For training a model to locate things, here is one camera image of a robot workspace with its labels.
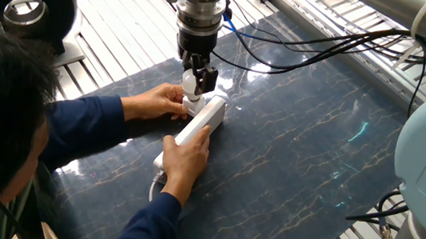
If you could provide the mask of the person's left hand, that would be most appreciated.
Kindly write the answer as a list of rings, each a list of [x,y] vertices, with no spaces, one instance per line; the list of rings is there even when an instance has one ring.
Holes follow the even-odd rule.
[[[171,114],[172,120],[186,118],[188,109],[183,104],[183,88],[180,85],[162,83],[161,85],[137,96],[129,103],[130,117],[135,119],[159,118]]]

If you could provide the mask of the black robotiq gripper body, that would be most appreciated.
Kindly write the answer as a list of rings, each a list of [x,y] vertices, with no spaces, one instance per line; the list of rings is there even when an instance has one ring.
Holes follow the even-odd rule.
[[[185,58],[185,51],[191,54],[199,54],[207,62],[210,61],[210,54],[217,44],[217,33],[207,36],[197,36],[183,30],[177,34],[178,55],[181,60]]]

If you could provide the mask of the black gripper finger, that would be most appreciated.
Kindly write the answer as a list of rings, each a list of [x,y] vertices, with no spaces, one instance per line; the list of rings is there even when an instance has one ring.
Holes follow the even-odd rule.
[[[214,91],[217,84],[217,69],[210,65],[210,60],[200,54],[191,54],[192,73],[195,78],[194,95],[202,95]]]
[[[192,58],[191,53],[189,51],[184,51],[181,55],[181,64],[184,67],[184,70],[192,69]]]

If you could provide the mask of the person's right hand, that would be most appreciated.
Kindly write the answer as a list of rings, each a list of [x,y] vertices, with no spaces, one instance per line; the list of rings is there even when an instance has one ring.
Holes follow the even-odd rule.
[[[210,125],[206,125],[185,145],[177,145],[170,135],[163,138],[162,163],[167,181],[162,192],[174,196],[181,206],[189,199],[193,183],[207,166],[210,130]]]

